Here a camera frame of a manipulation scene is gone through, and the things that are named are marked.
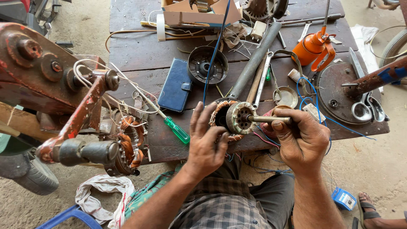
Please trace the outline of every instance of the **blue electrical meter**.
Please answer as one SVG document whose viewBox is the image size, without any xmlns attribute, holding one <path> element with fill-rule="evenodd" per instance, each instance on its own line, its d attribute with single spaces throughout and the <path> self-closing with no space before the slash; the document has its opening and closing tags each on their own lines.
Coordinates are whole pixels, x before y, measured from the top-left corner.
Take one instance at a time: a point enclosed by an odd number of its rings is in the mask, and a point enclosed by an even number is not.
<svg viewBox="0 0 407 229">
<path fill-rule="evenodd" d="M 356 205 L 356 198 L 341 188 L 336 188 L 331 194 L 331 197 L 335 204 L 342 210 L 352 211 Z"/>
</svg>

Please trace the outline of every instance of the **man's left hand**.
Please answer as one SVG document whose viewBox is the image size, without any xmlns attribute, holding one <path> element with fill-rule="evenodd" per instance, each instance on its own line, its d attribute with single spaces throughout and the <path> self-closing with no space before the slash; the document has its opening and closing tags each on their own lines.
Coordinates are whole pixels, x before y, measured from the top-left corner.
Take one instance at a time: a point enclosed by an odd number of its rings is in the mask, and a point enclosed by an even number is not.
<svg viewBox="0 0 407 229">
<path fill-rule="evenodd" d="M 226 128 L 213 126 L 208 130 L 209 118 L 215 109 L 216 104 L 204 109 L 203 103 L 199 102 L 191 117 L 189 156 L 182 170 L 197 182 L 223 164 L 228 149 L 229 133 Z"/>
</svg>

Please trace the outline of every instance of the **gray trousers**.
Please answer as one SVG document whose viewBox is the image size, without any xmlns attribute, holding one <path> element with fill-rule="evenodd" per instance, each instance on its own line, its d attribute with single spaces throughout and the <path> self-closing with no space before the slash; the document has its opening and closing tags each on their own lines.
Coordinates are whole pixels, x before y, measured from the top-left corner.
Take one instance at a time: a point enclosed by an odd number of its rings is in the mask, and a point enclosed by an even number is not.
<svg viewBox="0 0 407 229">
<path fill-rule="evenodd" d="M 208 177 L 239 179 L 242 162 L 235 156 Z M 294 206 L 294 179 L 286 175 L 274 175 L 260 185 L 249 187 L 250 194 L 259 201 L 273 229 L 284 229 Z"/>
</svg>

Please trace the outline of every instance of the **foot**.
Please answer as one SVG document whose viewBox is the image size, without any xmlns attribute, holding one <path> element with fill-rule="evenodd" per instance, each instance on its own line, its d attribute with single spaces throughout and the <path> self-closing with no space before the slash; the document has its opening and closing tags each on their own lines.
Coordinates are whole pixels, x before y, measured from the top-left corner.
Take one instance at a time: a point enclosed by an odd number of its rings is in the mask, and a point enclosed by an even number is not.
<svg viewBox="0 0 407 229">
<path fill-rule="evenodd" d="M 364 192 L 359 192 L 359 201 L 360 201 L 361 203 L 362 203 L 362 202 L 368 202 L 368 203 L 370 203 L 370 204 L 373 205 L 373 201 L 372 201 L 372 199 L 370 198 L 370 196 L 367 195 L 367 194 L 364 193 Z M 370 208 L 370 207 L 364 207 L 363 210 L 364 210 L 365 212 L 368 212 L 368 211 L 375 211 L 373 208 Z M 366 229 L 380 229 L 380 228 L 382 228 L 382 226 L 381 226 L 381 225 L 382 225 L 381 220 L 382 220 L 382 218 L 372 218 L 372 219 L 366 219 L 366 220 L 364 220 L 363 223 L 364 223 Z"/>
</svg>

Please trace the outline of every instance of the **forearm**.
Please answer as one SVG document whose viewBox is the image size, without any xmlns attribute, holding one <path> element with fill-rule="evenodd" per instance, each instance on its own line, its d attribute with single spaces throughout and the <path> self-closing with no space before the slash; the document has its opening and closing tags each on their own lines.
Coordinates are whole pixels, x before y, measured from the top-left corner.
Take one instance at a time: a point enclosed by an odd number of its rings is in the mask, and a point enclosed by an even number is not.
<svg viewBox="0 0 407 229">
<path fill-rule="evenodd" d="M 342 217 L 330 198 L 321 174 L 313 178 L 295 177 L 294 225 L 299 229 L 344 229 Z"/>
<path fill-rule="evenodd" d="M 168 184 L 134 212 L 122 229 L 167 229 L 198 182 L 181 169 Z"/>
</svg>

